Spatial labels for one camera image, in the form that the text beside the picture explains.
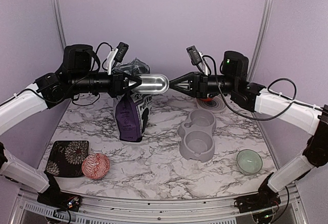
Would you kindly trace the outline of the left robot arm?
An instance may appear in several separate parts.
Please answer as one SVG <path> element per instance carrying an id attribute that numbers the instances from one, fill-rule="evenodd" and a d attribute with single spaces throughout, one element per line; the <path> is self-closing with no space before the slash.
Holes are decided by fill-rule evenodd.
<path id="1" fill-rule="evenodd" d="M 92 67 L 93 64 L 101 66 L 92 46 L 66 46 L 63 62 L 57 71 L 37 78 L 1 104 L 1 134 L 26 118 L 75 95 L 108 93 L 117 97 L 142 83 L 141 78 L 124 72 L 100 72 Z M 65 201 L 64 193 L 50 176 L 13 156 L 4 145 L 1 145 L 1 175 L 29 186 L 39 194 L 44 193 L 46 200 L 54 206 L 61 206 Z"/>

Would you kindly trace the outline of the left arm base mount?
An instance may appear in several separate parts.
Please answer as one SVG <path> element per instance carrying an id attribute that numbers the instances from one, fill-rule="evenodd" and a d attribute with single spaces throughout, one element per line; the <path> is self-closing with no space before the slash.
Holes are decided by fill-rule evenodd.
<path id="1" fill-rule="evenodd" d="M 78 212 L 81 204 L 81 196 L 62 192 L 54 176 L 48 173 L 46 173 L 46 176 L 50 186 L 44 193 L 38 193 L 37 201 L 56 207 L 61 211 L 69 210 Z"/>

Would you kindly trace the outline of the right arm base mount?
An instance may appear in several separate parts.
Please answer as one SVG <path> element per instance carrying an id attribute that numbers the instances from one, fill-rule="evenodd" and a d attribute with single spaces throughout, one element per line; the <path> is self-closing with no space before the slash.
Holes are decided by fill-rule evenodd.
<path id="1" fill-rule="evenodd" d="M 238 208 L 240 213 L 257 211 L 281 204 L 279 194 L 268 186 L 270 176 L 263 181 L 257 193 L 239 196 L 234 199 L 234 207 Z"/>

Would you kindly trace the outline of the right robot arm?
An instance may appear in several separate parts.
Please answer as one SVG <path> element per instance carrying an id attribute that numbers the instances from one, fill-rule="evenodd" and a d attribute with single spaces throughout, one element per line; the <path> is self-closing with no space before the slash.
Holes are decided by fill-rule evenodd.
<path id="1" fill-rule="evenodd" d="M 272 91 L 269 87 L 247 81 L 249 59 L 236 51 L 226 51 L 219 68 L 212 75 L 190 72 L 170 81 L 170 88 L 195 98 L 230 95 L 240 108 L 293 124 L 311 137 L 304 151 L 268 176 L 254 196 L 254 203 L 264 208 L 289 183 L 304 177 L 314 167 L 327 164 L 327 106 L 318 107 Z"/>

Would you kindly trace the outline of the silver metal scoop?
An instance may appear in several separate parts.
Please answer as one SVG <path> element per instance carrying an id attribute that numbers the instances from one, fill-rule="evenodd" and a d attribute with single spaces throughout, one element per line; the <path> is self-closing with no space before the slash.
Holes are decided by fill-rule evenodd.
<path id="1" fill-rule="evenodd" d="M 136 75 L 141 84 L 132 89 L 139 94 L 163 94 L 169 89 L 169 79 L 163 74 L 139 74 Z"/>

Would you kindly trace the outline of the grey double pet bowl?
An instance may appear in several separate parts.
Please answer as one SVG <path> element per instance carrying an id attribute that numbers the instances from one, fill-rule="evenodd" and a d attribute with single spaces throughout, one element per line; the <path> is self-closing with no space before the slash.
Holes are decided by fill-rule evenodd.
<path id="1" fill-rule="evenodd" d="M 207 162 L 213 158 L 216 117 L 208 110 L 194 109 L 178 128 L 179 151 L 183 158 Z"/>

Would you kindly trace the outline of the purple puppy food bag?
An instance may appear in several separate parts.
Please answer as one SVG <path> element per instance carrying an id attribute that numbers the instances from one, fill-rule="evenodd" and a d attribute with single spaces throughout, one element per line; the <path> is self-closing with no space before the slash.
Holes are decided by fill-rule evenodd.
<path id="1" fill-rule="evenodd" d="M 114 70 L 132 76 L 150 73 L 150 67 L 137 58 L 116 66 Z M 127 142 L 142 141 L 152 109 L 152 95 L 130 91 L 115 98 L 113 108 L 119 139 Z"/>

